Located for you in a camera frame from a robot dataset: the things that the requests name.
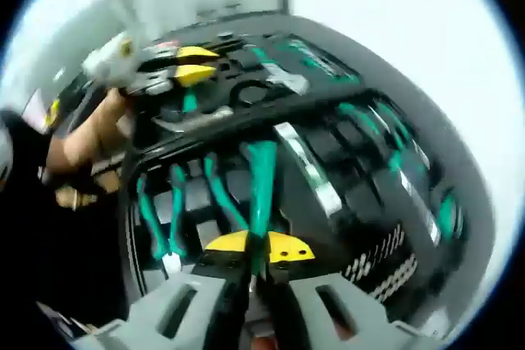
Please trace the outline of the person's left hand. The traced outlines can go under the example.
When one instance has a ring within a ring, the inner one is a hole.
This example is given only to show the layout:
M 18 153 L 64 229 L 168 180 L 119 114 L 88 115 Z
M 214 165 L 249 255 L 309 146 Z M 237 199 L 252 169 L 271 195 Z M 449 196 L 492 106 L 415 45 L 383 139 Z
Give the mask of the person's left hand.
M 122 150 L 130 137 L 129 98 L 111 88 L 91 115 L 64 137 L 52 136 L 45 168 L 66 174 Z

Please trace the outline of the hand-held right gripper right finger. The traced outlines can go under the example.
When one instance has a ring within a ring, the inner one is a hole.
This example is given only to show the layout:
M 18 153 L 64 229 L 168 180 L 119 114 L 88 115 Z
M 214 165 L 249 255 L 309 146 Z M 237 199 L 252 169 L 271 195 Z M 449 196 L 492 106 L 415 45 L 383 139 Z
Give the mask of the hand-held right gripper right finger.
M 267 234 L 265 296 L 280 349 L 442 349 L 294 236 Z

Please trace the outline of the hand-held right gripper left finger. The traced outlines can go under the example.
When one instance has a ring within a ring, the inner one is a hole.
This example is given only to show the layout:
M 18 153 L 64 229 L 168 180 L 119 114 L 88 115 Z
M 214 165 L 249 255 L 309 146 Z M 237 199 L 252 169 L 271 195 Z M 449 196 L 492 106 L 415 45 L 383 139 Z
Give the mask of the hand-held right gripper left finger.
M 248 306 L 249 232 L 214 239 L 190 272 L 178 272 L 74 349 L 237 349 Z

